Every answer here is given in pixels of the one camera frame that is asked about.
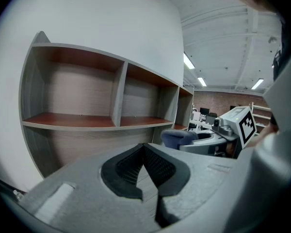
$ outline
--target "brick wall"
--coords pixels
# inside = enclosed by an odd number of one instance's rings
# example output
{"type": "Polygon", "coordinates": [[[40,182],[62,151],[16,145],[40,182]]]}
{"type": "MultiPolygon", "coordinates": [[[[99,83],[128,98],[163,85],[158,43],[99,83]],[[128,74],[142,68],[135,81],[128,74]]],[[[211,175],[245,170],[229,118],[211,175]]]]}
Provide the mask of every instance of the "brick wall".
{"type": "MultiPolygon", "coordinates": [[[[210,112],[214,112],[219,116],[229,111],[230,106],[248,106],[249,104],[269,107],[264,101],[263,97],[244,95],[236,93],[224,93],[224,92],[208,92],[208,91],[195,91],[194,92],[194,108],[200,109],[208,108],[210,112]]],[[[254,114],[270,117],[271,113],[263,110],[254,109],[254,114]]],[[[267,125],[269,120],[255,117],[257,123],[267,125]]]]}

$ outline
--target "desk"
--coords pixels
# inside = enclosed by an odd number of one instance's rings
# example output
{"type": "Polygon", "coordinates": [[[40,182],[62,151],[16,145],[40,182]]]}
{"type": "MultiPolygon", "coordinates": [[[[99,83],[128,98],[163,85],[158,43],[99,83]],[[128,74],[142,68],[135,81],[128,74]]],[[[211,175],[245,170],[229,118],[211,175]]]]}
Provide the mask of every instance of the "desk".
{"type": "Polygon", "coordinates": [[[196,124],[198,126],[195,131],[199,131],[201,126],[209,130],[212,128],[212,125],[201,121],[190,120],[190,123],[196,124]]]}

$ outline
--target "monitor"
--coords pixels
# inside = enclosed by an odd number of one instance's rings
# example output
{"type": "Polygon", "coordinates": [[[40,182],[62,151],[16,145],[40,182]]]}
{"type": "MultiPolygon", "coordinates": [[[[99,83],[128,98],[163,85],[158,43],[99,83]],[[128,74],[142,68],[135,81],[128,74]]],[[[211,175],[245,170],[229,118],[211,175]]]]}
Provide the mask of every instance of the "monitor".
{"type": "Polygon", "coordinates": [[[210,125],[214,124],[215,117],[206,116],[206,123],[209,123],[210,125]]]}
{"type": "Polygon", "coordinates": [[[209,114],[209,110],[210,110],[210,109],[207,109],[207,108],[200,108],[199,112],[200,112],[202,115],[208,115],[208,114],[209,114]]]}

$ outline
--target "wooden shelf board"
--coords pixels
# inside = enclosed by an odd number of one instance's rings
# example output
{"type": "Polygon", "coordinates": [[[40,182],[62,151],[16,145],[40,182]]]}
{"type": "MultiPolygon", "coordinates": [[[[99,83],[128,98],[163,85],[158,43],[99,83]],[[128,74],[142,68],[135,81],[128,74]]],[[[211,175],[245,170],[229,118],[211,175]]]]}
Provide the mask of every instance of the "wooden shelf board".
{"type": "Polygon", "coordinates": [[[257,115],[257,114],[252,114],[254,117],[259,117],[259,118],[263,118],[263,119],[268,119],[268,120],[271,120],[270,117],[268,116],[261,116],[261,115],[257,115]]]}
{"type": "Polygon", "coordinates": [[[169,80],[133,64],[128,65],[127,77],[150,83],[158,87],[177,86],[169,80]]]}
{"type": "Polygon", "coordinates": [[[33,44],[33,50],[41,53],[48,61],[69,65],[91,67],[116,72],[123,60],[95,52],[90,48],[59,43],[33,44]]]}
{"type": "Polygon", "coordinates": [[[58,113],[41,113],[23,121],[23,125],[61,131],[118,131],[142,129],[173,124],[158,117],[122,117],[116,127],[108,116],[79,116],[58,113]]]}
{"type": "Polygon", "coordinates": [[[271,111],[271,108],[263,107],[263,106],[258,106],[258,105],[253,105],[254,109],[259,109],[259,110],[264,110],[264,111],[271,111]]]}
{"type": "Polygon", "coordinates": [[[173,124],[171,121],[167,121],[158,117],[151,116],[123,116],[121,117],[121,127],[129,126],[142,126],[145,128],[147,126],[163,126],[173,124]]]}
{"type": "Polygon", "coordinates": [[[263,127],[263,128],[266,127],[265,125],[263,125],[263,124],[258,124],[258,123],[256,123],[256,126],[258,126],[258,127],[263,127]]]}
{"type": "Polygon", "coordinates": [[[59,113],[41,113],[24,120],[24,125],[38,124],[49,127],[76,127],[76,128],[106,128],[115,127],[108,116],[80,116],[59,113]]]}
{"type": "Polygon", "coordinates": [[[186,130],[188,127],[186,126],[183,126],[183,125],[178,125],[178,124],[175,124],[174,125],[174,129],[175,130],[186,130]]]}

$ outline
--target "gray plastic surface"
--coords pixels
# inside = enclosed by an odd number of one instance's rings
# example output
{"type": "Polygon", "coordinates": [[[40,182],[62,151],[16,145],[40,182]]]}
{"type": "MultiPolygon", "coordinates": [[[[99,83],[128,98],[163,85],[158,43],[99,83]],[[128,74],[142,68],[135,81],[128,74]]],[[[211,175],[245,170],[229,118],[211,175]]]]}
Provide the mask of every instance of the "gray plastic surface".
{"type": "Polygon", "coordinates": [[[115,195],[101,180],[102,164],[136,145],[78,160],[47,177],[26,194],[20,205],[31,214],[40,208],[62,183],[75,186],[50,225],[74,232],[153,232],[160,226],[149,216],[141,200],[115,195]]]}
{"type": "MultiPolygon", "coordinates": [[[[233,169],[204,204],[162,232],[247,232],[266,217],[290,184],[291,131],[269,135],[256,150],[241,152],[233,169]]],[[[191,190],[191,195],[183,197],[193,201],[193,194],[191,190]]]]}
{"type": "Polygon", "coordinates": [[[65,232],[243,232],[260,223],[291,184],[291,131],[267,136],[256,150],[244,149],[237,160],[151,145],[185,162],[191,172],[180,193],[162,198],[166,213],[180,219],[164,229],[149,218],[140,200],[117,197],[101,181],[101,165],[133,146],[60,169],[21,204],[35,213],[62,182],[69,182],[76,189],[51,222],[65,232]]]}
{"type": "Polygon", "coordinates": [[[151,145],[183,161],[190,168],[191,177],[180,193],[163,198],[167,212],[179,219],[187,217],[209,200],[236,164],[234,159],[183,153],[160,145],[151,145]]]}
{"type": "Polygon", "coordinates": [[[7,207],[17,216],[17,218],[25,224],[32,232],[35,233],[63,233],[49,225],[43,223],[42,221],[36,219],[33,215],[27,212],[19,204],[17,204],[13,199],[4,193],[0,193],[1,198],[7,205],[7,207]]]}

